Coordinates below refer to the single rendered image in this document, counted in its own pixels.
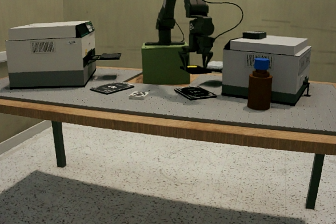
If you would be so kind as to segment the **brown bottle with blue cap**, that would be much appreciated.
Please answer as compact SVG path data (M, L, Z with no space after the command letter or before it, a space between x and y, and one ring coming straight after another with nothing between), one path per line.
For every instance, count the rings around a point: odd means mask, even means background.
M253 110L268 110L271 101L273 76L269 76L269 59L254 58L254 68L249 75L247 107Z

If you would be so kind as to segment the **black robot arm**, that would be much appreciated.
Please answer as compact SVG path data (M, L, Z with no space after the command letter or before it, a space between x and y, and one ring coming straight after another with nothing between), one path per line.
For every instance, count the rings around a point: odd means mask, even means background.
M158 13L155 29L159 30L158 42L146 42L145 46L157 45L184 45L185 42L172 42L171 29L175 26L174 8L176 0L164 0L162 8ZM189 22L189 47L200 48L202 52L209 53L213 47L214 32L212 17L208 17L209 6L202 0L184 0L186 18L194 18ZM188 4L187 4L188 3ZM196 19L197 18L197 19ZM196 32L195 32L196 31ZM201 34L201 35L200 35ZM205 37L205 38L204 38Z

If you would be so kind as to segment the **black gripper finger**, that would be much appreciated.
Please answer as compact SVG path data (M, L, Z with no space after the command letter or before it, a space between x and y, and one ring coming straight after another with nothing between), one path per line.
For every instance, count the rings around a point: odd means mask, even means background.
M189 61L189 55L188 54L180 54L178 53L181 61L182 61L182 64L183 64L183 68L185 71L187 71L187 66L188 66L188 61Z
M205 56L204 56L205 55ZM203 62L203 68L207 68L208 63L210 62L213 54L202 54L202 62ZM207 60L206 60L207 57ZM206 62L206 64L205 64Z

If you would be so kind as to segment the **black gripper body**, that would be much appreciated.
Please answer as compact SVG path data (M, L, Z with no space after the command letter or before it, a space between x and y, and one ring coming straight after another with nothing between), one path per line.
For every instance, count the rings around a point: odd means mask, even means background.
M197 34L189 33L189 35L197 35ZM213 54L212 51L210 51L209 53L204 53L204 52L201 52L200 48L190 48L189 46L182 46L182 50L183 51L178 51L178 52L180 54L187 54L187 53L194 53L196 51L196 54Z

